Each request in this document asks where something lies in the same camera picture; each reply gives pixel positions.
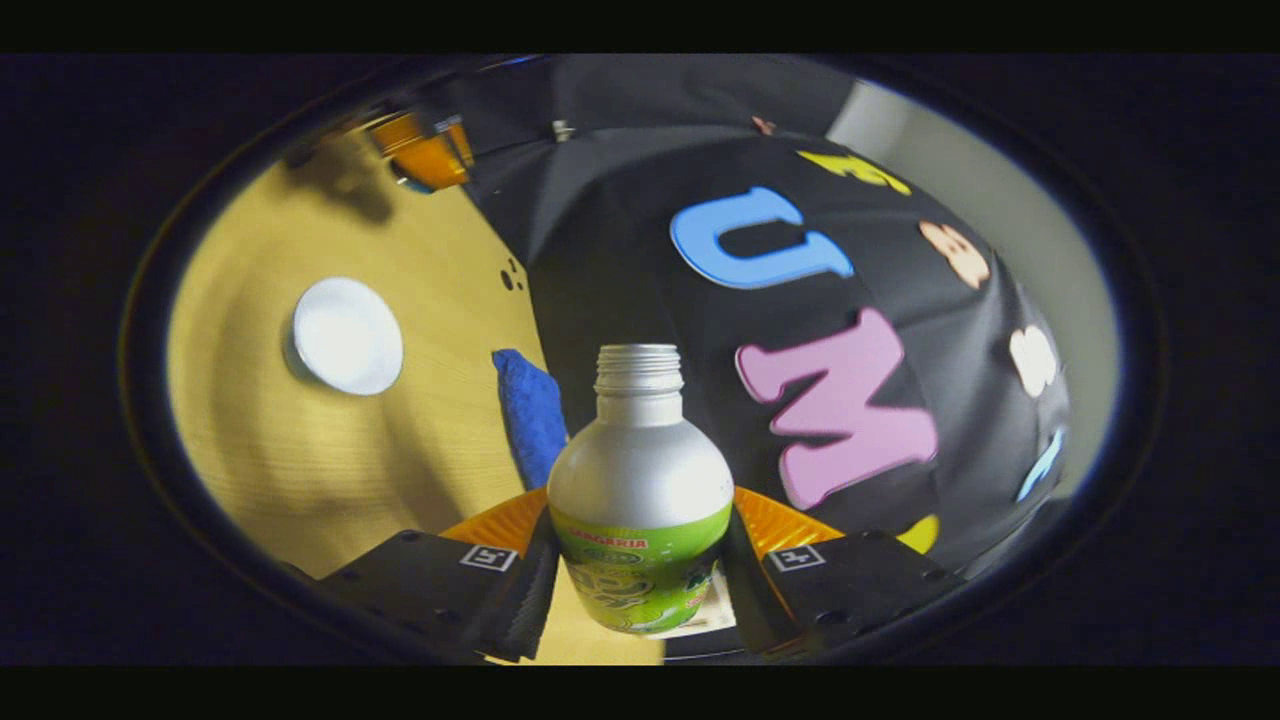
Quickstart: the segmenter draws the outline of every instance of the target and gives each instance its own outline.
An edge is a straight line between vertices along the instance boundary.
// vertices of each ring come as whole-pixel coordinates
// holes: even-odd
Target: pink letter m
[[[864,309],[847,331],[777,352],[737,350],[737,374],[751,398],[776,402],[799,379],[822,377],[769,429],[780,436],[837,436],[822,447],[788,446],[778,461],[791,505],[808,510],[832,492],[937,455],[933,418],[922,409],[873,407],[876,391],[902,361],[902,341],[878,311]]]

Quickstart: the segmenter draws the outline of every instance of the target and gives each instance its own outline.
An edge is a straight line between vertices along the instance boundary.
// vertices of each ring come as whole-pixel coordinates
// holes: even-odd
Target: wooden table
[[[294,304],[334,275],[374,288],[401,325],[403,372],[383,395],[343,395],[285,361]],[[524,491],[490,354],[545,368],[527,274],[460,187],[397,184],[360,132],[232,202],[170,328],[166,379],[196,470],[250,539],[312,577]],[[591,621],[562,564],[535,664],[654,665],[662,648]]]

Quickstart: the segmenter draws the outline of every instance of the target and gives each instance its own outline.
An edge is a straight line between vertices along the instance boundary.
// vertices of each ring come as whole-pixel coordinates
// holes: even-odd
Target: bottle
[[[710,587],[733,479],[716,445],[685,420],[673,345],[607,345],[596,418],[547,483],[561,555],[602,625],[649,634],[687,623]]]

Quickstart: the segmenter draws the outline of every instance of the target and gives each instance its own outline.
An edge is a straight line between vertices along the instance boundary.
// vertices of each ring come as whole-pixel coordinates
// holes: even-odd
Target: white disc
[[[352,395],[384,392],[404,361],[392,309],[351,278],[326,278],[302,293],[293,311],[293,343],[311,373]]]

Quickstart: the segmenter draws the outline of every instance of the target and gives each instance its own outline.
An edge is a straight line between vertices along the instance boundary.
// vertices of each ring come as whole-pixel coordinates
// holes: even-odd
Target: black cloth backdrop
[[[850,154],[823,135],[852,88],[852,78],[824,67],[763,55],[576,55],[480,73],[421,108],[461,109],[477,159],[467,192],[530,273],[571,433],[595,415],[600,345],[676,343],[686,416],[724,452],[740,486],[786,502],[782,450],[832,438],[780,437],[768,425],[815,380],[760,405],[742,388],[733,354],[746,343],[781,350],[818,340],[874,307],[906,360],[872,402],[929,410],[938,454],[837,491],[809,512],[845,532],[893,533],[936,514],[941,534],[929,555],[961,569],[1023,527],[1057,482],[1061,461],[1014,501],[1066,427],[1066,387],[1060,377],[1039,400],[1024,392],[1009,337],[1028,324],[1051,342],[1052,332],[975,228],[919,188],[902,196],[797,155]],[[751,115],[776,123],[774,135],[762,136]],[[556,141],[556,119],[575,128],[571,140]],[[695,273],[672,243],[672,218],[753,186],[795,204],[805,229],[832,238],[855,275],[741,291]],[[957,228],[987,258],[992,275],[979,291],[920,236],[922,219]],[[723,242],[753,256],[799,240],[796,228],[771,223]]]

